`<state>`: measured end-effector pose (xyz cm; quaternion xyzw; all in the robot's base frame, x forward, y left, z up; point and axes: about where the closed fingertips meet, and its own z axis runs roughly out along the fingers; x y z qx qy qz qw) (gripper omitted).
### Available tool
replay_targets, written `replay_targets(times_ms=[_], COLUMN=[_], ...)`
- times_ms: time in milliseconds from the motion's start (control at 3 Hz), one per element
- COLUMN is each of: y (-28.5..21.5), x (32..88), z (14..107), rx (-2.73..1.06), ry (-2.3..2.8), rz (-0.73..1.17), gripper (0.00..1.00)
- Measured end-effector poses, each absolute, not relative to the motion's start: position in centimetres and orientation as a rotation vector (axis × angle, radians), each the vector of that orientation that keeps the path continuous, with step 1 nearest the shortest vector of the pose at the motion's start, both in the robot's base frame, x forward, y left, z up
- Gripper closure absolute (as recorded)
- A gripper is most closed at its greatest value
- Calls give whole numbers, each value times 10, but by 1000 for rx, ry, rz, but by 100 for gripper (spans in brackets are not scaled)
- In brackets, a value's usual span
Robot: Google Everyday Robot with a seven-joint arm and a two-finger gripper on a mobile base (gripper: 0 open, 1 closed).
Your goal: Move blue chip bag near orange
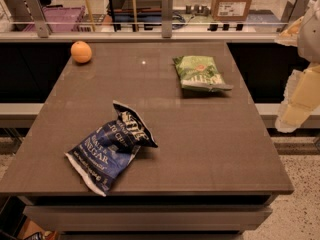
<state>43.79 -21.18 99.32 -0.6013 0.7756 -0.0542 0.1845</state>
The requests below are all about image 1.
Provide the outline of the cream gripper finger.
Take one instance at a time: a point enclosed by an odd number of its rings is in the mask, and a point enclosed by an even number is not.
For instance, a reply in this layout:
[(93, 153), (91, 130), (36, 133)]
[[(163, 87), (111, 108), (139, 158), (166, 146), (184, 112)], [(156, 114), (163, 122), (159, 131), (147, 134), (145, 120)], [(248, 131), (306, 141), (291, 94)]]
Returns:
[(320, 65), (311, 63), (303, 71), (293, 70), (283, 96), (275, 128), (282, 133), (291, 133), (320, 106)]
[(298, 35), (303, 19), (304, 17), (300, 17), (294, 21), (288, 28), (282, 31), (274, 41), (280, 45), (297, 47)]

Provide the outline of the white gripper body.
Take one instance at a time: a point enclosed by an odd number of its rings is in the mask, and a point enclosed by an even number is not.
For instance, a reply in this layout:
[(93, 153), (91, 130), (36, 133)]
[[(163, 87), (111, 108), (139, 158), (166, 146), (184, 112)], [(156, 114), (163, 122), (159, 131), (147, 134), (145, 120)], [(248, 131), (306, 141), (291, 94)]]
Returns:
[(320, 63), (320, 0), (305, 13), (297, 44), (300, 57), (312, 63)]

